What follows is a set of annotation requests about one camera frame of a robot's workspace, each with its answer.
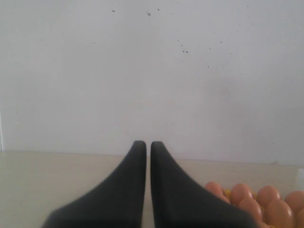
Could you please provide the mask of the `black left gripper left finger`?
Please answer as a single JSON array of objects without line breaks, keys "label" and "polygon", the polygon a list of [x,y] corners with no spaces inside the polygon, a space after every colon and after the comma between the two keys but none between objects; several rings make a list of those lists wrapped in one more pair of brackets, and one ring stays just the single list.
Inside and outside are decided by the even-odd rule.
[{"label": "black left gripper left finger", "polygon": [[116,169],[94,189],[54,210],[45,228],[139,228],[146,184],[146,144],[133,142]]}]

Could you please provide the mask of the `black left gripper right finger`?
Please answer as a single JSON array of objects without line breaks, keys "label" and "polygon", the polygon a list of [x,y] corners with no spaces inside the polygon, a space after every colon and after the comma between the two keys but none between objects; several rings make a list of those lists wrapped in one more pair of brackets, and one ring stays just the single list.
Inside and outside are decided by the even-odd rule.
[{"label": "black left gripper right finger", "polygon": [[253,217],[193,180],[163,142],[152,142],[150,183],[157,228],[256,228]]}]

